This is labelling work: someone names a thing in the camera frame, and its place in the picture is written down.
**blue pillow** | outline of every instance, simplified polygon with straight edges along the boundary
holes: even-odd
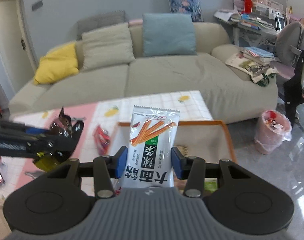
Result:
[[[195,55],[196,39],[191,15],[143,14],[143,55]]]

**door handle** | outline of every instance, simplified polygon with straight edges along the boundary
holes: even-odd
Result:
[[[25,51],[26,46],[25,46],[25,41],[24,41],[24,39],[21,39],[21,45],[22,45],[23,50]]]

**printed spicy stick image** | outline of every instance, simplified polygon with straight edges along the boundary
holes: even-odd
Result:
[[[153,132],[154,130],[158,129],[160,126],[164,125],[164,121],[159,121],[157,122],[155,125],[153,125],[152,127],[150,127],[149,129],[146,130],[146,132],[144,133],[143,136],[148,135],[149,133]],[[130,142],[132,143],[132,145],[137,141],[137,137],[133,138],[132,140],[130,140]]]
[[[148,120],[148,121],[145,121],[143,126],[142,126],[142,129],[140,130],[138,136],[137,136],[137,139],[135,141],[135,143],[132,143],[132,145],[135,147],[138,145],[138,142],[141,140],[141,138],[144,136],[144,133],[145,131],[148,129],[150,123],[152,122],[152,120]]]
[[[163,128],[161,128],[159,130],[156,130],[153,133],[150,133],[150,134],[147,134],[147,135],[143,136],[142,139],[140,139],[140,140],[139,140],[139,137],[138,137],[137,140],[136,140],[138,142],[137,144],[140,144],[142,142],[148,141],[149,139],[152,139],[152,138],[160,135],[161,133],[164,133],[166,130],[172,128],[173,126],[176,126],[175,122],[166,124]]]
[[[134,125],[132,125],[132,128],[138,127],[138,126],[140,126],[140,125],[141,125],[141,122],[137,122],[137,123],[135,123]]]

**floor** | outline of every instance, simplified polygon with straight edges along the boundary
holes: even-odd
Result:
[[[299,124],[292,140],[284,141],[270,155],[255,149],[257,119],[228,125],[239,165],[288,193],[295,203],[295,213],[288,232],[304,240],[304,105],[298,107]]]

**screw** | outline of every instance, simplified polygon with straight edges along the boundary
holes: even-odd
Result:
[[[98,192],[98,197],[100,198],[110,198],[113,196],[113,192],[108,189],[102,189]]]
[[[201,196],[201,192],[198,189],[188,189],[185,192],[185,195],[187,195],[188,197],[199,197]]]

